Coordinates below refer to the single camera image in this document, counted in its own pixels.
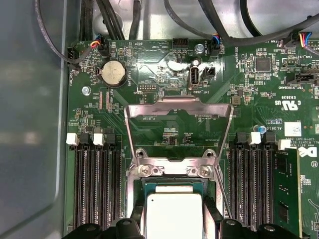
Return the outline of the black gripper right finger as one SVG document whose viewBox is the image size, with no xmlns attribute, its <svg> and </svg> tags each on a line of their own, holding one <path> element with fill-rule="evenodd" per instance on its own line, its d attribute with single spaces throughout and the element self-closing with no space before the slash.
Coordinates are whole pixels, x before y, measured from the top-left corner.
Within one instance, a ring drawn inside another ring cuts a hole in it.
<svg viewBox="0 0 319 239">
<path fill-rule="evenodd" d="M 223 218 L 213 198 L 203 198 L 203 231 L 207 239 L 295 239 L 292 232 L 275 224 L 263 224 L 256 231 L 241 222 Z"/>
</svg>

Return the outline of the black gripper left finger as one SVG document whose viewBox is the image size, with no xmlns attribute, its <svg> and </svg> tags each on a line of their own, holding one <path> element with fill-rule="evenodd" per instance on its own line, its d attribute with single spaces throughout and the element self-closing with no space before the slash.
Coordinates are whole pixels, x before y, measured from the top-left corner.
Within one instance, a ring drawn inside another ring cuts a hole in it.
<svg viewBox="0 0 319 239">
<path fill-rule="evenodd" d="M 120 219 L 106 230 L 98 224 L 84 224 L 68 233 L 63 239 L 144 239 L 141 219 L 144 202 L 137 201 L 129 218 Z"/>
</svg>

